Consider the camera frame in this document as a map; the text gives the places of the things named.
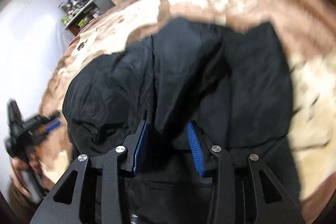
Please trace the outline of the person's left hand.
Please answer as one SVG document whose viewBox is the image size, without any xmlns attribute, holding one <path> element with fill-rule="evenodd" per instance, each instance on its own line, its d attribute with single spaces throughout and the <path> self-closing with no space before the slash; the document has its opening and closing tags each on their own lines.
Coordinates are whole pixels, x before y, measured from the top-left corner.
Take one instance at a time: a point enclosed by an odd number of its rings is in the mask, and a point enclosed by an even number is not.
<svg viewBox="0 0 336 224">
<path fill-rule="evenodd" d="M 23 160 L 15 157 L 11 159 L 12 175 L 11 180 L 15 187 L 17 187 L 24 195 L 30 196 L 30 191 L 27 184 L 23 180 L 22 171 L 28 170 L 29 167 L 33 169 L 35 173 L 39 175 L 40 178 L 43 176 L 43 171 L 39 157 L 35 153 L 30 154 L 30 161 L 27 164 Z"/>
</svg>

